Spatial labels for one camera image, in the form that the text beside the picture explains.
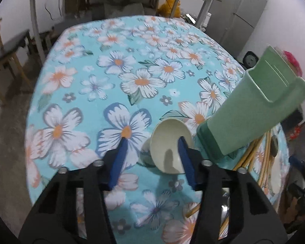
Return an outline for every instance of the green container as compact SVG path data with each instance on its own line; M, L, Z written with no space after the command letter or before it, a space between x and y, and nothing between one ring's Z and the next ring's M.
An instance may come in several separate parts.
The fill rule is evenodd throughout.
M225 155L260 137L305 100L305 81L269 46L211 118L197 129L208 156Z

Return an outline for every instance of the floor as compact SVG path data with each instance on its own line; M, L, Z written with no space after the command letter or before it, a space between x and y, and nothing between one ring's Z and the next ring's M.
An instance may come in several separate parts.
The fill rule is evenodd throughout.
M30 58L24 66L35 85L40 66ZM7 105L0 115L0 216L18 236L31 209L26 187L24 133L32 93L18 76L6 94Z

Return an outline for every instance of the table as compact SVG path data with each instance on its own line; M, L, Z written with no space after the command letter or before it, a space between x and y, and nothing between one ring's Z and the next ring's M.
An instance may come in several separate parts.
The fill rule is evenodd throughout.
M32 203L61 166L84 168L125 137L129 149L117 186L105 193L118 243L187 243L200 202L185 175L162 174L149 153L149 137L164 118L185 122L193 136L243 77L242 67L197 28L154 16L89 22L64 31L38 79L25 136L27 181ZM277 125L282 180L288 149ZM196 149L202 151L194 137ZM257 179L265 140L255 154ZM233 168L235 159L219 164ZM268 178L263 191L278 203ZM79 234L85 236L83 194L78 189Z

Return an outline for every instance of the refrigerator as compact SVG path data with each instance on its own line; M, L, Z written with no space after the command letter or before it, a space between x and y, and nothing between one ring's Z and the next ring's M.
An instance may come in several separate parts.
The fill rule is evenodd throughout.
M212 3L206 34L238 57L256 27L268 0L222 0Z

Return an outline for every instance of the turquoise tablecloth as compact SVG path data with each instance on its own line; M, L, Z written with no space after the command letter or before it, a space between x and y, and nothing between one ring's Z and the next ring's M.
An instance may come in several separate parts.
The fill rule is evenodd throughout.
M147 139L167 117L184 121L195 135L243 73L214 40L174 19L122 17L65 30L47 57L28 113L25 151L32 203L61 166L86 167L126 137L123 172L105 194L117 242L188 243L197 214L189 219L183 214L201 194L192 191L185 175L162 174L154 166ZM279 125L273 133L279 138L284 179L289 165L285 137ZM245 149L220 166L232 168ZM255 155L255 179L263 154L264 143ZM280 194L268 184L263 190L275 203ZM85 236L82 203L79 190L79 232Z

